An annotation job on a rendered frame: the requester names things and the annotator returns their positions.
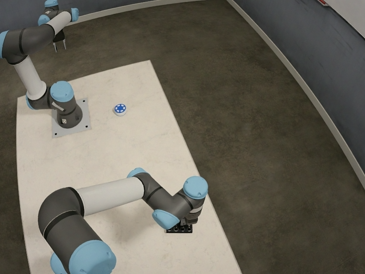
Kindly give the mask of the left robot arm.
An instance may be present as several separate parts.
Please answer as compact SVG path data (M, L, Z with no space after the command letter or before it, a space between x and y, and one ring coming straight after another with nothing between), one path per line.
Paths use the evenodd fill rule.
M28 107L32 110L56 109L58 124L66 129L75 127L83 118L72 86L66 81L58 81L47 87L40 80L29 55L49 45L58 32L78 18L77 8L59 10L57 0L47 0L38 20L39 26L0 34L0 58L6 58L8 64L16 69L27 89Z

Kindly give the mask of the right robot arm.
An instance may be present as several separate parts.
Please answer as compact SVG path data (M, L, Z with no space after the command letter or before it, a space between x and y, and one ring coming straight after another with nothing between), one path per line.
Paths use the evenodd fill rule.
M115 268L115 254L85 216L143 199L157 224L168 230L201 207L207 193L205 179L191 176L172 196L140 167L124 179L60 188L46 197L38 213L39 230L54 251L51 268L55 274L111 274Z

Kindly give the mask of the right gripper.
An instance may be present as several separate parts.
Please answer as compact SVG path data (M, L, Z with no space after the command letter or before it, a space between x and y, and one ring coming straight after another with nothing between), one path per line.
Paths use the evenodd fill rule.
M196 224L198 222L198 216L201 214L202 211L202 207L199 207L197 209L193 209L192 211L190 211L182 220L180 220L180 225L192 225L192 224Z

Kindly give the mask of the black knob panel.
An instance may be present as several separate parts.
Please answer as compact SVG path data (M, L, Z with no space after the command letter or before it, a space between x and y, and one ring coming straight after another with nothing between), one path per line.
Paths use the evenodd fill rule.
M172 228L166 230L166 233L192 233L192 225L180 225L180 222Z

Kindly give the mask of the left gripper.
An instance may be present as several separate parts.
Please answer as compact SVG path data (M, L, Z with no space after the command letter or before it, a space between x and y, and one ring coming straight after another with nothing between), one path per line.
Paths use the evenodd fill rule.
M55 35L54 40L53 40L53 45L55 46L56 52L57 52L57 48L56 48L55 42L58 42L58 41L61 41L61 40L63 40L64 48L66 49L65 35L64 35L63 29Z

